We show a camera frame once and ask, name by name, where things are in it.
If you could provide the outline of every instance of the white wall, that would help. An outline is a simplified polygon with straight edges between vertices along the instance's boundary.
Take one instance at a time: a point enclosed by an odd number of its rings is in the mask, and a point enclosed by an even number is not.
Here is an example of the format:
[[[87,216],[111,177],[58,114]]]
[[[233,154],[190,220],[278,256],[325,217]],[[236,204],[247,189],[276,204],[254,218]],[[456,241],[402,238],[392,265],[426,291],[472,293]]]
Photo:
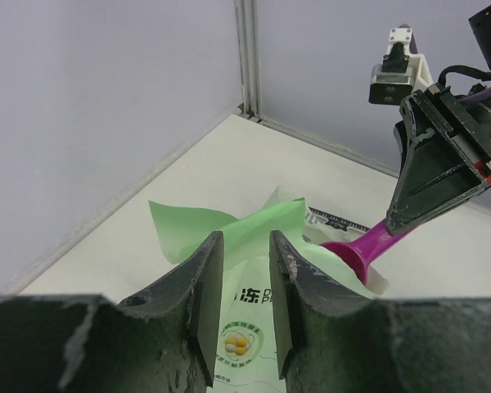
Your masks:
[[[0,2],[0,288],[240,102],[228,0]]]
[[[367,102],[389,31],[413,27],[437,80],[446,66],[487,70],[468,19],[491,0],[258,1],[262,117],[398,168],[398,107]],[[456,92],[473,79],[449,76]],[[491,206],[491,190],[479,198]]]

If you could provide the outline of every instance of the green plastic bag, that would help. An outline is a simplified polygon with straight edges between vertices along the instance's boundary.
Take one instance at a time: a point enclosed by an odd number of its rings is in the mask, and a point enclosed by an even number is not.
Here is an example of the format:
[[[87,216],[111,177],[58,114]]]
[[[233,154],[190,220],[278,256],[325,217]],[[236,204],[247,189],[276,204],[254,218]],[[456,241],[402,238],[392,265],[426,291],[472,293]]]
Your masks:
[[[213,231],[224,235],[223,293],[213,392],[285,392],[278,379],[268,253],[269,233],[280,230],[298,252],[346,287],[374,297],[353,270],[323,247],[303,239],[304,199],[280,202],[237,219],[217,210],[150,201],[164,256],[184,261]]]

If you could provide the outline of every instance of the purple cable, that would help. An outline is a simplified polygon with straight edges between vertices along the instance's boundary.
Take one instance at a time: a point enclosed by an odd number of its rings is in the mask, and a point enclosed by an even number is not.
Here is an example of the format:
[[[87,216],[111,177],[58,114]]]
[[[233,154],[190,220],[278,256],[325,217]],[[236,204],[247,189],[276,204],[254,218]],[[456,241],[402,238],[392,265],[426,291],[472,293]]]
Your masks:
[[[491,87],[486,88],[484,91],[473,94],[472,96],[467,96],[464,97],[460,100],[458,100],[462,105],[472,105],[476,104],[477,102],[482,102],[484,100],[487,100],[488,98],[491,98]]]
[[[400,29],[411,29],[411,26],[409,26],[407,23],[402,23],[399,26]],[[417,48],[417,41],[415,40],[415,34],[411,34],[411,43],[409,43],[409,51],[413,55],[418,54],[418,48]]]

